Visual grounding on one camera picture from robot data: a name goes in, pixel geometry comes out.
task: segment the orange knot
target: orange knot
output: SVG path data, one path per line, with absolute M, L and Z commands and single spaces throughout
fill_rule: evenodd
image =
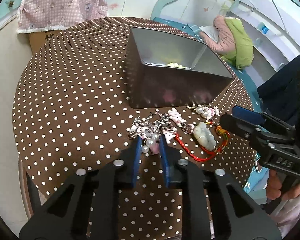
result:
M 215 131 L 216 131 L 217 135 L 220 135 L 220 136 L 227 133 L 227 131 L 225 129 L 222 129 L 220 125 L 218 125 L 216 127 Z

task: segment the pink bead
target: pink bead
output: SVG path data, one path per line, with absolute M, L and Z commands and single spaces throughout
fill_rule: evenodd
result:
M 153 152 L 153 154 L 158 154 L 159 153 L 159 143 L 155 143 L 153 146 L 151 146 L 150 150 Z

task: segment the hand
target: hand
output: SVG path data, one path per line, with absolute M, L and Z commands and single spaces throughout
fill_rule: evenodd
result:
M 266 196 L 271 200 L 275 200 L 281 196 L 282 183 L 280 182 L 277 172 L 269 170 L 268 185 L 266 187 Z M 294 199 L 300 195 L 300 183 L 293 186 L 288 192 L 283 194 L 282 200 Z

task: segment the pink jacket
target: pink jacket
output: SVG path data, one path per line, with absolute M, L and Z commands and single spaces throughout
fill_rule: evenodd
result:
M 223 16 L 218 15 L 214 21 L 213 25 L 218 29 L 219 31 L 219 42 L 216 43 L 213 41 L 207 34 L 204 32 L 200 32 L 201 38 L 206 42 L 208 47 L 212 49 L 214 52 L 225 55 L 233 50 L 235 50 L 235 41 L 233 38 L 233 35 L 228 28 L 225 19 Z

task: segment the jewelry pile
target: jewelry pile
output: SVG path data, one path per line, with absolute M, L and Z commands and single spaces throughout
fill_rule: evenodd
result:
M 191 110 L 196 111 L 203 118 L 210 120 L 216 114 L 219 114 L 218 107 L 208 108 L 206 106 L 188 107 Z M 159 115 L 160 119 L 150 122 L 150 119 L 155 115 Z M 178 134 L 178 129 L 171 123 L 173 121 L 178 127 L 181 128 L 185 133 L 193 134 L 195 139 L 200 144 L 201 149 L 210 155 L 207 158 L 199 158 L 189 151 L 189 149 L 184 145 L 180 136 Z M 218 136 L 222 136 L 224 141 L 220 146 L 216 147 L 216 141 L 210 131 L 207 128 L 207 124 L 215 126 L 215 132 Z M 129 139 L 135 139 L 140 136 L 144 140 L 144 145 L 142 146 L 142 152 L 146 155 L 158 154 L 159 144 L 158 140 L 161 135 L 165 136 L 167 144 L 171 143 L 174 138 L 180 146 L 190 155 L 194 160 L 198 162 L 205 162 L 212 159 L 215 155 L 223 153 L 225 147 L 227 147 L 230 134 L 221 128 L 219 124 L 215 124 L 213 121 L 200 122 L 197 126 L 194 124 L 187 124 L 186 120 L 181 117 L 181 114 L 176 108 L 172 108 L 167 114 L 160 113 L 150 113 L 147 118 L 136 117 L 133 121 L 133 125 L 129 131 Z

